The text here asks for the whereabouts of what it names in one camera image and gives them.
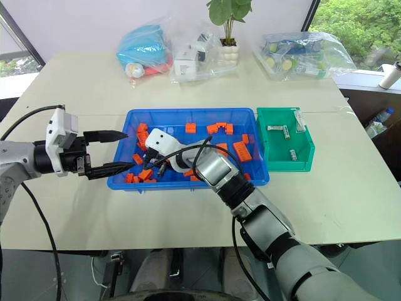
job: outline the green leaves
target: green leaves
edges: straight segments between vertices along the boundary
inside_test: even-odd
[[[213,24],[223,25],[232,13],[231,0],[212,0],[209,6],[209,17]]]
[[[238,22],[245,23],[243,18],[252,11],[252,0],[211,0],[206,6],[209,8],[209,17],[213,24],[223,25],[230,17]]]
[[[232,2],[232,16],[236,19],[242,19],[251,10],[251,3],[238,5],[236,0]]]

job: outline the white wall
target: white wall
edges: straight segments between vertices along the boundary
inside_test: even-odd
[[[121,37],[147,21],[181,10],[207,20],[207,0],[2,0],[45,61],[57,51],[115,51]],[[236,39],[259,32],[299,31],[311,0],[253,0]]]
[[[17,45],[17,43],[15,43],[9,33],[0,24],[0,55],[21,50],[22,49]]]

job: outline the white cup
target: white cup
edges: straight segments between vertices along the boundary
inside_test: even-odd
[[[401,77],[401,61],[394,63],[394,69],[386,74],[382,81],[378,84],[383,89],[390,88]]]

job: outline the white flower pot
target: white flower pot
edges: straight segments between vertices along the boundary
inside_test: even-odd
[[[221,46],[219,55],[219,65],[236,66],[238,64],[239,46]]]

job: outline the blue plastic tray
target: blue plastic tray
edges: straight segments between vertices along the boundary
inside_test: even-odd
[[[186,134],[185,124],[196,123],[196,134]],[[122,139],[118,143],[114,162],[132,162],[134,153],[143,155],[137,146],[137,127],[139,123],[149,126],[148,132],[158,128],[174,136],[182,144],[191,144],[205,139],[209,134],[206,126],[216,122],[227,122],[234,124],[234,135],[226,135],[224,129],[219,129],[217,134],[212,134],[212,144],[227,143],[228,150],[236,155],[232,146],[234,142],[242,140],[242,134],[249,134],[249,144],[247,145],[252,160],[242,164],[244,172],[247,172],[252,179],[252,183],[257,186],[266,185],[269,181],[268,169],[262,153],[262,144],[258,136],[258,128],[254,112],[250,108],[178,108],[178,109],[153,109],[153,110],[131,110],[127,114],[123,132],[128,134],[128,138]],[[107,181],[111,189],[126,191],[144,190],[163,190],[163,189],[195,189],[206,188],[208,185],[201,181],[190,181],[190,177],[184,177],[182,173],[171,169],[166,170],[162,177],[157,177],[158,169],[154,168],[152,179],[157,179],[155,183],[126,184],[125,175],[129,172],[136,176],[142,171],[143,165],[134,166],[129,171],[123,172]]]

